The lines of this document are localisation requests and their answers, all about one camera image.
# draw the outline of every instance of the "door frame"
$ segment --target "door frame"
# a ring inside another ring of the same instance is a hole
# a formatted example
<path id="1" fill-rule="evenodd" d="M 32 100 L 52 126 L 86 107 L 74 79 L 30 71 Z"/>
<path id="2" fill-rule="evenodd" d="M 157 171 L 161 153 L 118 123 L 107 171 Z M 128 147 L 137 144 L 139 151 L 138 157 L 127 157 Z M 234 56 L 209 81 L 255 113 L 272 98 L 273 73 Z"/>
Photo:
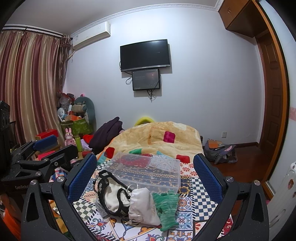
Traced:
<path id="1" fill-rule="evenodd" d="M 269 33 L 271 34 L 272 40 L 274 42 L 275 48 L 276 48 L 276 53 L 279 57 L 279 67 L 281 70 L 281 79 L 282 79 L 282 84 L 283 84 L 283 109 L 282 109 L 282 119 L 281 119 L 281 125 L 280 125 L 280 131 L 279 131 L 279 137 L 276 143 L 276 147 L 274 150 L 274 154 L 271 158 L 270 164 L 268 166 L 268 169 L 264 175 L 264 178 L 262 180 L 262 187 L 265 190 L 266 194 L 268 195 L 268 197 L 271 199 L 273 197 L 273 193 L 270 190 L 270 188 L 268 187 L 268 185 L 266 184 L 266 181 L 269 180 L 277 162 L 279 159 L 279 156 L 281 154 L 281 150 L 284 144 L 284 140 L 286 137 L 286 132 L 287 132 L 287 125 L 288 125 L 288 119 L 289 119 L 289 109 L 290 109 L 290 91 L 289 91 L 289 78 L 288 78 L 288 70 L 287 70 L 287 66 L 286 66 L 286 60 L 284 57 L 284 53 L 283 53 L 283 49 L 281 47 L 279 38 L 277 36 L 277 33 L 271 23 L 271 21 L 269 20 L 267 14 L 265 13 L 265 11 L 263 10 L 263 8 L 261 7 L 260 4 L 258 4 L 256 2 L 256 0 L 252 0 L 252 2 L 255 4 L 255 6 L 257 7 L 258 11 L 260 12 L 260 14 L 262 15 Z M 258 48 L 259 48 L 259 52 L 260 52 L 260 56 L 261 56 L 261 61 L 262 61 L 262 52 L 261 52 L 261 48 L 260 45 L 258 44 Z M 264 65 L 263 66 L 263 73 L 264 73 L 264 87 L 265 87 L 265 97 L 267 96 L 267 80 L 266 80 L 266 70 Z M 267 99 L 265 98 L 265 107 L 264 107 L 264 119 L 263 119 L 263 127 L 262 127 L 262 132 L 264 130 L 264 126 L 266 123 L 266 110 L 267 110 Z"/>

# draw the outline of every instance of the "blanket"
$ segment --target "blanket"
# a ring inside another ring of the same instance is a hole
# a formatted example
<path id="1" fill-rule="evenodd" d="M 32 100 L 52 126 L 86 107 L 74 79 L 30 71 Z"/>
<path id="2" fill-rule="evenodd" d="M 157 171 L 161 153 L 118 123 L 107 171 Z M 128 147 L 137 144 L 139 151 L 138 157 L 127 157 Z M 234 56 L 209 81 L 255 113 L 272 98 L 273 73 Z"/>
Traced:
<path id="1" fill-rule="evenodd" d="M 198 131 L 172 121 L 142 124 L 124 131 L 97 155 L 98 165 L 117 152 L 164 154 L 184 163 L 192 163 L 196 154 L 203 154 Z"/>

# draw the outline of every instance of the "metal screw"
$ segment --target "metal screw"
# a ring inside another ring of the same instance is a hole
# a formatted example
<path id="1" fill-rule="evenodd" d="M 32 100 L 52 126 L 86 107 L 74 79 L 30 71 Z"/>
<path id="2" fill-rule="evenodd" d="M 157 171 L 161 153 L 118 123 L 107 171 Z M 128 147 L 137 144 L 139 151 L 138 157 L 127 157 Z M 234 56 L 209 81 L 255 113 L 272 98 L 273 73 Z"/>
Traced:
<path id="1" fill-rule="evenodd" d="M 231 183 L 234 181 L 234 179 L 233 179 L 233 177 L 228 176 L 228 177 L 226 177 L 226 181 Z"/>
<path id="2" fill-rule="evenodd" d="M 254 181 L 254 184 L 255 184 L 256 186 L 260 186 L 260 182 L 259 182 L 258 180 L 255 180 L 255 181 Z"/>
<path id="3" fill-rule="evenodd" d="M 65 180 L 65 178 L 63 176 L 60 176 L 57 178 L 58 183 L 61 183 L 63 180 Z"/>
<path id="4" fill-rule="evenodd" d="M 30 185 L 31 185 L 31 186 L 34 186 L 36 183 L 37 183 L 37 180 L 34 179 L 34 180 L 32 180 L 32 181 L 30 182 Z"/>

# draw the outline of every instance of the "magenta square patch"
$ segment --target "magenta square patch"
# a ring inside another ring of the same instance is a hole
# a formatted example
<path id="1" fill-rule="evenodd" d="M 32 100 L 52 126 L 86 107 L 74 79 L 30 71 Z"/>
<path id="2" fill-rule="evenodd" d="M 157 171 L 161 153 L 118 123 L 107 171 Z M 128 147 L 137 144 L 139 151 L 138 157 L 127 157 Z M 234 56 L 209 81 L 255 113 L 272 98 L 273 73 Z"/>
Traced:
<path id="1" fill-rule="evenodd" d="M 164 142 L 174 143 L 176 135 L 172 132 L 166 131 L 163 137 Z"/>

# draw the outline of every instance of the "pink bunny toy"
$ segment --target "pink bunny toy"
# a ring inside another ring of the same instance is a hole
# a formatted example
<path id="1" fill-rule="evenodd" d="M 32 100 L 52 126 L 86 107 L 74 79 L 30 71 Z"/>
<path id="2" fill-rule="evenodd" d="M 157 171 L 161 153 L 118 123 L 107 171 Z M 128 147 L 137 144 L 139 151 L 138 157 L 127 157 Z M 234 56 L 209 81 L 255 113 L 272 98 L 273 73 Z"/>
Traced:
<path id="1" fill-rule="evenodd" d="M 65 134 L 65 145 L 75 145 L 76 146 L 76 141 L 75 139 L 73 139 L 73 134 L 72 134 L 72 130 L 71 128 L 69 128 L 69 130 L 66 128 L 66 134 Z"/>

